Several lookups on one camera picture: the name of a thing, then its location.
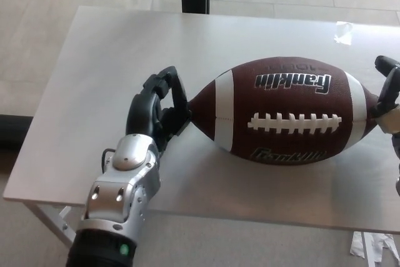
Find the white table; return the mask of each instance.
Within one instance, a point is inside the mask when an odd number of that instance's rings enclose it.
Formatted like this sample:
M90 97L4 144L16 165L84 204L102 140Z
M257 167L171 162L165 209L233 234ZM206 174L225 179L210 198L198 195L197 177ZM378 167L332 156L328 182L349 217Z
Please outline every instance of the white table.
M400 28L82 7L27 134L4 197L23 202L64 243L74 231L51 205L84 206L101 153L124 135L132 97L175 65L188 99L238 64L302 56L340 67L379 94L377 55L400 59ZM164 102L171 105L171 100ZM236 158L190 125L161 160L150 209L211 218L400 233L398 159L376 128L335 158L266 166Z

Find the franklin logo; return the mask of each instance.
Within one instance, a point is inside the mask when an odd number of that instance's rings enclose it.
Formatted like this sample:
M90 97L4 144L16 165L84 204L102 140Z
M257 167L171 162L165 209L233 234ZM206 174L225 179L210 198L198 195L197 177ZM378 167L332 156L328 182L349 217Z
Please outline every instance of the franklin logo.
M330 75L315 75L304 73L274 73L257 75L256 88L265 90L277 89L282 86L284 89L290 89L295 86L315 87L316 94L327 94L331 84Z
M251 155L251 158L261 163L269 163L270 161L275 162L313 162L319 161L326 157L326 151L310 151L307 153L293 153L293 154L279 154L273 153L269 148L257 148Z

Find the green light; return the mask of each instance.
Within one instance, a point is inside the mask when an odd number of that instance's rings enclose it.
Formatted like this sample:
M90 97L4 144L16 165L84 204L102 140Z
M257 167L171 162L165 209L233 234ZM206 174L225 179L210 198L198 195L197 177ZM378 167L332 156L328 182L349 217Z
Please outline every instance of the green light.
M121 253L123 256L127 256L129 253L129 246L126 244L122 244L119 248L119 253Z

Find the american football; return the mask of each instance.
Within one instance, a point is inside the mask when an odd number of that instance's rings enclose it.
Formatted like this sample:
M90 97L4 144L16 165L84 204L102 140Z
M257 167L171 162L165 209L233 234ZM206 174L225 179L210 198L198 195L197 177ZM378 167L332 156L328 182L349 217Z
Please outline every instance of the american football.
M357 143L378 97L347 72L306 58L232 68L189 102L192 122L220 147L265 164L308 164Z

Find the silver robotic arm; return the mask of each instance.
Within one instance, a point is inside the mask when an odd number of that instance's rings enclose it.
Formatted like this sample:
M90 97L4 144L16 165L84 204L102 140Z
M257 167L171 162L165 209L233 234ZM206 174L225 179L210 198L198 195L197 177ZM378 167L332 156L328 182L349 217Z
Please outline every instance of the silver robotic arm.
M175 67L153 74L143 87L132 101L126 136L103 152L103 174L87 197L67 267L132 266L146 207L160 188L160 157L190 117ZM160 99L170 89L174 107L162 110Z
M386 56L378 56L375 67L386 80L372 114L382 131L392 134L394 152L400 159L400 106L396 104L400 92L400 63ZM400 177L396 181L396 190L400 196Z

